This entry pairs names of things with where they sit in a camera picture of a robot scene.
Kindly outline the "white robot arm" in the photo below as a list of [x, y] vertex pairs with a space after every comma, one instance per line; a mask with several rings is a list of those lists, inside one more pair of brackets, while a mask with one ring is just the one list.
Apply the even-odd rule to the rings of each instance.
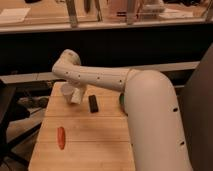
[[174, 86], [156, 70], [87, 67], [69, 49], [52, 73], [67, 81], [67, 100], [82, 101], [87, 85], [124, 94], [124, 110], [136, 171], [193, 171]]

